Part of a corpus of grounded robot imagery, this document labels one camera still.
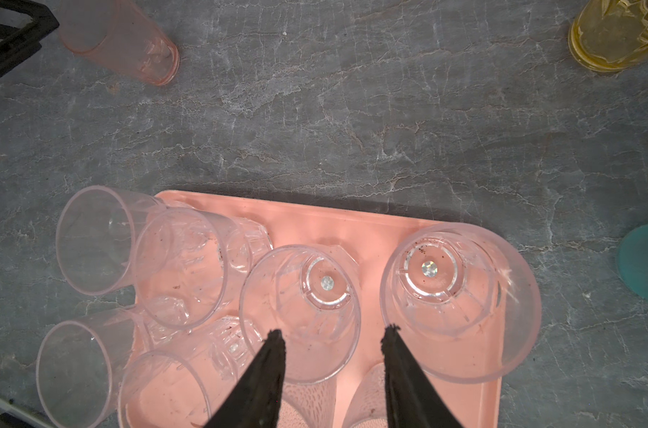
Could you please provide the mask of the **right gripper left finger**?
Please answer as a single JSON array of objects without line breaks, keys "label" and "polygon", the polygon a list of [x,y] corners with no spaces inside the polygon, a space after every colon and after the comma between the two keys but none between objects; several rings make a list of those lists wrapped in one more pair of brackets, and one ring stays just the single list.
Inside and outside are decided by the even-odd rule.
[{"label": "right gripper left finger", "polygon": [[261,349],[205,427],[277,427],[286,374],[286,343],[280,329]]}]

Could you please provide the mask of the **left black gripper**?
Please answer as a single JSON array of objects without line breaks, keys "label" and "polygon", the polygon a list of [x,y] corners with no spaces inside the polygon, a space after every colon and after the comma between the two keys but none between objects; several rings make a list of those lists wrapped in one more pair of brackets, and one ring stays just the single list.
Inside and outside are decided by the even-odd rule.
[{"label": "left black gripper", "polygon": [[0,78],[41,49],[40,41],[59,28],[46,5],[34,1],[0,0],[0,9],[29,16],[21,28],[0,23]]}]

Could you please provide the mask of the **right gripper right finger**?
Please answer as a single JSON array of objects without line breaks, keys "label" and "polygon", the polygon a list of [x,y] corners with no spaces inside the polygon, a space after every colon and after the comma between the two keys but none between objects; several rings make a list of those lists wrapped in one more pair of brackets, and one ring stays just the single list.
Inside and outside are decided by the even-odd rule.
[{"label": "right gripper right finger", "polygon": [[463,427],[418,365],[398,326],[386,328],[381,350],[389,427]]}]

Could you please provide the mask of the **clear faceted glass one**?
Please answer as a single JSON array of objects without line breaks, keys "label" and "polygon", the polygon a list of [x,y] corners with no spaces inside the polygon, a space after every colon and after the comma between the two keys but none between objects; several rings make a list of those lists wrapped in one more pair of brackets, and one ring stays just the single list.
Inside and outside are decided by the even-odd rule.
[{"label": "clear faceted glass one", "polygon": [[239,318],[225,316],[138,357],[118,399],[120,427],[203,427],[252,360]]}]

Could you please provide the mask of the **pink tinted cup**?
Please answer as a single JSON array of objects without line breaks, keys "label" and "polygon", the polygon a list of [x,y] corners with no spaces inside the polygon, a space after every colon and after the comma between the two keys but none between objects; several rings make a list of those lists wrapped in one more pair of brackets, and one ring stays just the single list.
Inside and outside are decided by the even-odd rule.
[{"label": "pink tinted cup", "polygon": [[164,86],[179,70],[179,49],[132,1],[62,1],[58,35],[75,55],[122,75]]}]

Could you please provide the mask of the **clear faceted glass three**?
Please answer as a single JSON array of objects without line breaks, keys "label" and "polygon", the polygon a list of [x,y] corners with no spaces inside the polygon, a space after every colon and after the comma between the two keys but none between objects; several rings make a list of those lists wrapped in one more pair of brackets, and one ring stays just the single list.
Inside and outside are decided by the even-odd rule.
[{"label": "clear faceted glass three", "polygon": [[524,257],[501,236],[438,223],[405,238],[386,263],[382,317],[418,365],[451,383],[487,383],[530,354],[541,292]]}]

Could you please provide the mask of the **clear faceted glass four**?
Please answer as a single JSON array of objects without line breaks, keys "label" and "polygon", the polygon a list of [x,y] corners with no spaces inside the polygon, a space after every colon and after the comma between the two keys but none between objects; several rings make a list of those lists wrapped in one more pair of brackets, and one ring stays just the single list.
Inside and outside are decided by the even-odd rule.
[{"label": "clear faceted glass four", "polygon": [[288,383],[322,383],[351,360],[361,336],[359,265],[340,245],[286,245],[252,268],[239,324],[256,354],[269,332],[286,343]]}]

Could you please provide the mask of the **pink rectangular tray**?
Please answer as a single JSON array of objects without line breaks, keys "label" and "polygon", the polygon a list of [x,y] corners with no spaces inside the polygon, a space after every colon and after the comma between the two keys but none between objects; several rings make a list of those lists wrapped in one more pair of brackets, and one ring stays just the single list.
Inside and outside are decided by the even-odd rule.
[{"label": "pink rectangular tray", "polygon": [[401,241],[431,226],[431,221],[181,190],[161,191],[157,196],[171,205],[185,203],[204,212],[252,219],[267,228],[275,247],[339,245],[358,263],[361,338],[351,361],[336,376],[334,425],[342,426],[363,377],[383,359],[379,289],[384,267]]}]

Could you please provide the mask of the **clear faceted glass five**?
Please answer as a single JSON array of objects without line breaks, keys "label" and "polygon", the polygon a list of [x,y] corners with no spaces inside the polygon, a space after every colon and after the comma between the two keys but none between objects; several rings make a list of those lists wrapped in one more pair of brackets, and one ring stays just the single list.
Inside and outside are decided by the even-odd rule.
[{"label": "clear faceted glass five", "polygon": [[250,219],[167,210],[137,240],[137,302],[162,326],[195,328],[238,299],[252,268],[272,250],[265,226]]}]

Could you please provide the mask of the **clear faceted glass two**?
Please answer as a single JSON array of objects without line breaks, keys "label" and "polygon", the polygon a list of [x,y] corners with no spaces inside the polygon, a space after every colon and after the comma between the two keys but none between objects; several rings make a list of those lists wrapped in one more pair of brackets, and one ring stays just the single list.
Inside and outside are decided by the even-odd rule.
[{"label": "clear faceted glass two", "polygon": [[96,427],[114,412],[127,367],[152,348],[148,319],[130,306],[54,326],[40,345],[41,405],[58,427]]}]

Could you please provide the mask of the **clear faceted glass six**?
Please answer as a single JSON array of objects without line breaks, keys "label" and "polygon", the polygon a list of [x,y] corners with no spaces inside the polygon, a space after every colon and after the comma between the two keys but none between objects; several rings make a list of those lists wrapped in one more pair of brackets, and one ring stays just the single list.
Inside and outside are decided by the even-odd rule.
[{"label": "clear faceted glass six", "polygon": [[132,285],[138,236],[167,209],[154,196],[103,185],[74,194],[56,230],[56,256],[66,281],[92,296]]}]

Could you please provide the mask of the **teal frosted cup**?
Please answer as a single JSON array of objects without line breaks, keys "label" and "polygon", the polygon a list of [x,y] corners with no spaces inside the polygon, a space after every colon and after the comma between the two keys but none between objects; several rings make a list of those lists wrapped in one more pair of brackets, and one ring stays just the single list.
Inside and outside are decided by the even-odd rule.
[{"label": "teal frosted cup", "polygon": [[623,283],[648,301],[648,224],[630,231],[621,241],[616,262]]}]

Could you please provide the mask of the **yellow tinted cup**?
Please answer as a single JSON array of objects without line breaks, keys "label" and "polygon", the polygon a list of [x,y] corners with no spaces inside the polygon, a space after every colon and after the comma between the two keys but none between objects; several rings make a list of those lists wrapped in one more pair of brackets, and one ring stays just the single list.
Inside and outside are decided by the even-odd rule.
[{"label": "yellow tinted cup", "polygon": [[569,51],[583,67],[618,72],[648,60],[648,0],[591,0],[573,20]]}]

